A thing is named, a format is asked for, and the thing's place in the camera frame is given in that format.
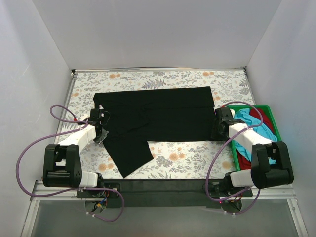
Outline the black t shirt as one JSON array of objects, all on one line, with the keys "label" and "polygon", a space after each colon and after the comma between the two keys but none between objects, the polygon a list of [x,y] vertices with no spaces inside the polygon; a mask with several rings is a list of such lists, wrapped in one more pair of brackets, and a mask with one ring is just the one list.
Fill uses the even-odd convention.
[{"label": "black t shirt", "polygon": [[149,142],[218,141],[210,87],[96,93],[103,145],[122,177],[153,160]]}]

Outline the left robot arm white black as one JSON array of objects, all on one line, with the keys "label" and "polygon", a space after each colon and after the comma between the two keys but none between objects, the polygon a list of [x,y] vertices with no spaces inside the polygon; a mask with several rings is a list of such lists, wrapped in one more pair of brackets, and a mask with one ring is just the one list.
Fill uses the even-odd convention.
[{"label": "left robot arm white black", "polygon": [[78,122],[79,131],[45,148],[42,178],[46,187],[88,188],[96,198],[104,194],[105,185],[98,181],[99,175],[82,170],[80,153],[92,141],[98,145],[104,141],[109,132],[103,126],[109,118],[105,109],[91,109],[90,115]]}]

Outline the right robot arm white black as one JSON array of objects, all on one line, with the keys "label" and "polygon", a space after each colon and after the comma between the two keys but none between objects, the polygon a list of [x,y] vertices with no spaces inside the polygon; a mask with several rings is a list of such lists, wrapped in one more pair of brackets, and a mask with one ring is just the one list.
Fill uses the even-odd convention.
[{"label": "right robot arm white black", "polygon": [[251,168],[227,173],[219,187],[229,196],[241,188],[259,189],[291,184],[294,181],[288,147],[283,141],[272,141],[258,134],[254,127],[234,119],[227,106],[215,110],[216,132],[227,141],[236,141],[251,154]]}]

